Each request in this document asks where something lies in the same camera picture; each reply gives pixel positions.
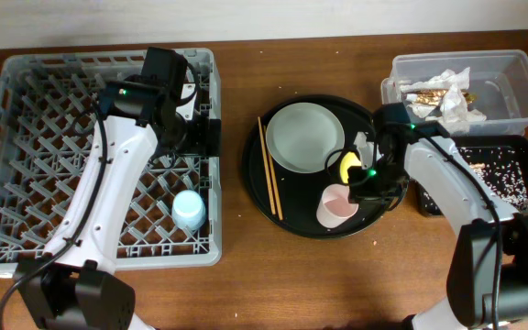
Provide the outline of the yellow small bowl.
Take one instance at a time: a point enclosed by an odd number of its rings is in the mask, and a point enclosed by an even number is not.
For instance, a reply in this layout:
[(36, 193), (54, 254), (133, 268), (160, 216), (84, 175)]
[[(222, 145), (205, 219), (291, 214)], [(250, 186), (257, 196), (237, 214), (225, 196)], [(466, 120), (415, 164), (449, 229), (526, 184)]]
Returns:
[(341, 159), (340, 165), (339, 165), (339, 177), (342, 181), (342, 183), (348, 183), (349, 180), (349, 174), (348, 171), (350, 168), (360, 168), (362, 166), (362, 162), (358, 157), (358, 154), (353, 151), (348, 151), (343, 158)]

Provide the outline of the pink plastic cup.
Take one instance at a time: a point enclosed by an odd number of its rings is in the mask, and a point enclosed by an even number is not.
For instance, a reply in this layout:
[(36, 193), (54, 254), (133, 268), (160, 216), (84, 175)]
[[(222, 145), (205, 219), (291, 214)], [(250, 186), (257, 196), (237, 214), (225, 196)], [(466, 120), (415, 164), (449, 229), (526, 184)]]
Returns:
[(349, 187), (341, 184), (331, 184), (324, 189), (316, 211), (320, 225), (337, 228), (358, 211), (358, 205), (349, 201), (349, 193)]

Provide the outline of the wooden chopstick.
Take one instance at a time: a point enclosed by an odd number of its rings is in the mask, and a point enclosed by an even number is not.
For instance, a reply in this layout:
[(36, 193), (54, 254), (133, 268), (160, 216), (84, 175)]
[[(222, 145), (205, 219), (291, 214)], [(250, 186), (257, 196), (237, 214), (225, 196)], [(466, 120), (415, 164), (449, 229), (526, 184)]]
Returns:
[(266, 184), (267, 184), (267, 190), (268, 190), (268, 196), (269, 196), (269, 205), (271, 209), (271, 213), (273, 215), (276, 215), (276, 204), (274, 201), (274, 195), (271, 185), (271, 179), (270, 179), (270, 168), (269, 168), (269, 162), (268, 162), (268, 154), (266, 150), (266, 144), (264, 139), (264, 132), (263, 132), (263, 125), (261, 123), (261, 118), (258, 117), (258, 134), (259, 134), (259, 141), (260, 141), (260, 148), (261, 148), (261, 154), (263, 158), (264, 163), (264, 171), (265, 171), (265, 177), (266, 177)]
[(271, 188), (271, 200), (273, 201), (273, 213), (279, 218), (280, 221), (284, 220), (284, 215), (281, 207), (281, 199), (280, 199), (280, 193), (279, 193), (279, 187), (277, 183), (276, 178), (276, 172), (274, 168), (274, 162), (272, 159), (272, 156), (270, 154), (269, 148), (266, 143), (266, 133), (267, 128), (265, 126), (262, 127), (262, 138), (264, 141), (264, 149), (266, 154), (266, 160), (268, 163), (268, 169), (269, 169), (269, 180), (270, 180), (270, 188)]

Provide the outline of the light blue plastic cup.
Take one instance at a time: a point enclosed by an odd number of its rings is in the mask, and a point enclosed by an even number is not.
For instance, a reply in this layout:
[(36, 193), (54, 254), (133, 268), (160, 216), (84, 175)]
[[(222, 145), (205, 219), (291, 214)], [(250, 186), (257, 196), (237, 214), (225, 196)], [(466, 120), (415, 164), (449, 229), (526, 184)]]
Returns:
[(172, 220), (179, 228), (198, 230), (205, 221), (206, 207), (198, 192), (184, 190), (178, 192), (172, 204)]

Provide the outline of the white round plate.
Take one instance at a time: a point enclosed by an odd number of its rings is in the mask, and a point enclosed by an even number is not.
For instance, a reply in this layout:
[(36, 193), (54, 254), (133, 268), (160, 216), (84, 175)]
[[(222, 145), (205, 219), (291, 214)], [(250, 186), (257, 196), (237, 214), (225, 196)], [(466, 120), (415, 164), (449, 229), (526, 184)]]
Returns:
[(337, 116), (319, 104), (299, 102), (282, 107), (267, 125), (271, 157), (284, 169), (310, 174), (323, 171), (325, 160), (345, 146)]

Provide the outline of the foil wrapper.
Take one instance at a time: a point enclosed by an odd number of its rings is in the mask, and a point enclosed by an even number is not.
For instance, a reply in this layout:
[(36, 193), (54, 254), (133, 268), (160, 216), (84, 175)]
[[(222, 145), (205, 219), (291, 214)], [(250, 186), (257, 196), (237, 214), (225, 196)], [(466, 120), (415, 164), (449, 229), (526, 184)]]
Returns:
[(408, 93), (407, 99), (421, 105), (439, 106), (446, 93), (447, 90), (444, 89), (421, 90), (416, 93)]

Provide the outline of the white paper napkin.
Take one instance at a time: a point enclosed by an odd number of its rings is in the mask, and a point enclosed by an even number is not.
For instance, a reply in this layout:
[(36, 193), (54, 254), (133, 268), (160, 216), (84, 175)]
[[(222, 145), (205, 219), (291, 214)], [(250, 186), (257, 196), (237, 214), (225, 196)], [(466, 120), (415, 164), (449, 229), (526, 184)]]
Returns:
[[(472, 123), (485, 122), (488, 118), (472, 104), (477, 96), (470, 93), (470, 67), (461, 72), (450, 69), (427, 81), (401, 84), (400, 94), (413, 114), (425, 122), (437, 122), (450, 134), (467, 134)], [(407, 99), (407, 94), (422, 90), (444, 89), (447, 93), (439, 106), (417, 104)]]

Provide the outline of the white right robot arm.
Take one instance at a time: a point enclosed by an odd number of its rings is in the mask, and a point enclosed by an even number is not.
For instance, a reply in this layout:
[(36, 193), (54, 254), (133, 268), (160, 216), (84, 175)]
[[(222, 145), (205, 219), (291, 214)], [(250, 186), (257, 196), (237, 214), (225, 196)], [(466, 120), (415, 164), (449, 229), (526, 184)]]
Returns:
[(387, 207), (408, 180), (433, 198), (456, 234), (446, 296), (407, 316), (406, 329), (503, 329), (528, 318), (528, 214), (504, 202), (436, 121), (412, 123), (403, 104), (368, 117), (371, 146), (348, 171), (348, 201)]

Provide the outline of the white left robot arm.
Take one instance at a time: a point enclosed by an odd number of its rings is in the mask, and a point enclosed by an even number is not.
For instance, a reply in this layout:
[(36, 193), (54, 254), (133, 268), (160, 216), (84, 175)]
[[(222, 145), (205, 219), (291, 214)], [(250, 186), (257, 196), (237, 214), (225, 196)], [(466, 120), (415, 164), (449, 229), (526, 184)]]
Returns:
[(221, 116), (203, 112), (208, 49), (147, 50), (141, 70), (92, 103), (93, 144), (67, 213), (41, 258), (19, 262), (13, 290), (40, 329), (142, 329), (134, 289), (116, 276), (119, 238), (138, 181), (164, 156), (215, 162)]

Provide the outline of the black rectangular waste tray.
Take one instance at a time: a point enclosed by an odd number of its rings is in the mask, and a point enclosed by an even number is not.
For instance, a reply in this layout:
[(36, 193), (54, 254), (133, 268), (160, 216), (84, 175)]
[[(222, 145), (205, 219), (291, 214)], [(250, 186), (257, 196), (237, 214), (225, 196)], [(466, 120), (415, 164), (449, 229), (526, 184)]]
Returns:
[(455, 137), (459, 154), (503, 201), (528, 213), (528, 140), (523, 136)]

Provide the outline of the clear plastic waste bin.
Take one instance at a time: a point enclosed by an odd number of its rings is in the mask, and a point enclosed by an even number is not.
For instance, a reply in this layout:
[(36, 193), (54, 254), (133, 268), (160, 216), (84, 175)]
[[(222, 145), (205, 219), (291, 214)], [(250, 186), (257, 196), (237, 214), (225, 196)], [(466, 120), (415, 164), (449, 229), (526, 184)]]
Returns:
[(399, 55), (381, 83), (384, 104), (453, 135), (515, 135), (528, 127), (528, 56), (522, 50)]

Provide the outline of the round black serving tray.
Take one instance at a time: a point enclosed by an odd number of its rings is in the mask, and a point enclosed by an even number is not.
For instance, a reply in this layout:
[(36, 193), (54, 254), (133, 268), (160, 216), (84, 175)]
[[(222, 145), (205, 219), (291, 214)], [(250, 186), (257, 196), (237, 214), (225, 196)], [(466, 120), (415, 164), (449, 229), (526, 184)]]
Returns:
[[(372, 113), (360, 104), (333, 95), (313, 94), (292, 98), (275, 105), (261, 116), (264, 126), (283, 107), (300, 102), (313, 103), (327, 108), (340, 121), (346, 134), (346, 143), (354, 141), (355, 134), (363, 131), (369, 136), (375, 136), (375, 130), (370, 123)], [(242, 179), (255, 206), (271, 222), (301, 237), (315, 239), (340, 238), (354, 235), (375, 223), (384, 213), (396, 205), (393, 201), (401, 201), (406, 194), (408, 182), (404, 181), (394, 191), (389, 199), (365, 202), (357, 207), (357, 212), (342, 225), (333, 229), (322, 226), (316, 218), (316, 210), (323, 190), (331, 183), (337, 182), (337, 166), (316, 173), (301, 174), (284, 169), (280, 164), (274, 165), (280, 205), (283, 218), (280, 220), (271, 212), (268, 184), (261, 154), (259, 128), (254, 126), (244, 146), (241, 161)]]

